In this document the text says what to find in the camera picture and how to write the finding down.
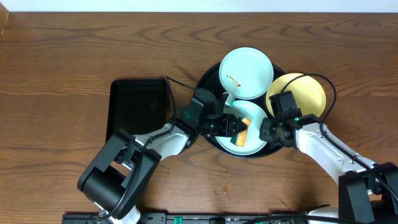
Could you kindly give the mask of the yellow plate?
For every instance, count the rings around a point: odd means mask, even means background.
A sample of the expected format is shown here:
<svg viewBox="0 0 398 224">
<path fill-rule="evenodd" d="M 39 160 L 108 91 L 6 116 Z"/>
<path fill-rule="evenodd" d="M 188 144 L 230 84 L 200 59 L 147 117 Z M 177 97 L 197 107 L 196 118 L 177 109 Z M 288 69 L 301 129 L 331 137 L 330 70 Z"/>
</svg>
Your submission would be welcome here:
<svg viewBox="0 0 398 224">
<path fill-rule="evenodd" d="M 274 115 L 271 108 L 270 97 L 280 93 L 283 87 L 291 79 L 302 75 L 301 73 L 288 73 L 282 75 L 272 82 L 266 93 L 266 106 Z M 293 81 L 287 86 L 285 91 L 291 91 L 294 95 L 297 106 L 301 109 L 303 115 L 314 114 L 318 117 L 322 115 L 326 106 L 325 91 L 316 79 L 306 76 Z"/>
</svg>

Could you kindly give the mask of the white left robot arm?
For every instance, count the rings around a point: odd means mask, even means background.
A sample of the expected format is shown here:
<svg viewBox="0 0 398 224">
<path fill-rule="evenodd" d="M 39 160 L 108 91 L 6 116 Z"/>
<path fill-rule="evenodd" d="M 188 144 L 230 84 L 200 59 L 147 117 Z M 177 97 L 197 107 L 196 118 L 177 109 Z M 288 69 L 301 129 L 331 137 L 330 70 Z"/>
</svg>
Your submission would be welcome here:
<svg viewBox="0 0 398 224">
<path fill-rule="evenodd" d="M 136 205 L 160 161 L 191 147 L 198 135 L 234 137 L 247 129 L 223 104 L 193 102 L 156 131 L 114 133 L 80 176 L 77 187 L 101 211 L 96 220 L 137 223 Z"/>
</svg>

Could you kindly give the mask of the green and yellow sponge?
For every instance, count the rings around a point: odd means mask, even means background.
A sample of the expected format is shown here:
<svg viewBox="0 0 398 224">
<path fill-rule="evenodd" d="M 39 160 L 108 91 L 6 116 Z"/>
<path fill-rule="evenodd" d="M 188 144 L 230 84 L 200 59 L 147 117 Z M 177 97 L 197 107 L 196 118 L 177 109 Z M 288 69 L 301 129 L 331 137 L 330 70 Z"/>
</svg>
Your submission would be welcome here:
<svg viewBox="0 0 398 224">
<path fill-rule="evenodd" d="M 241 117 L 240 120 L 247 126 L 249 127 L 249 125 L 251 124 L 251 120 L 249 118 L 243 118 Z M 245 143 L 246 143 L 246 139 L 247 139 L 247 135 L 248 135 L 248 130 L 245 129 L 244 131 L 241 131 L 240 133 L 238 133 L 237 135 L 233 136 L 230 140 L 230 143 L 234 144 L 235 146 L 238 147 L 244 147 Z"/>
</svg>

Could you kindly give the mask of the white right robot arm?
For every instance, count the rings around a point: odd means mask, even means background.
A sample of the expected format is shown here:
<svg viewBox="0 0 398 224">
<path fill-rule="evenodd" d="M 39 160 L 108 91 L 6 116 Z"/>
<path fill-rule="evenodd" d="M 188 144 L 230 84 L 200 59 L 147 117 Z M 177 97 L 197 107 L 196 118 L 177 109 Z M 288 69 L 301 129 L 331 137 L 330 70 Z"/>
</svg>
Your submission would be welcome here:
<svg viewBox="0 0 398 224">
<path fill-rule="evenodd" d="M 313 114 L 264 118 L 260 139 L 294 147 L 311 157 L 337 184 L 338 207 L 330 212 L 358 223 L 397 223 L 397 166 L 355 152 Z"/>
</svg>

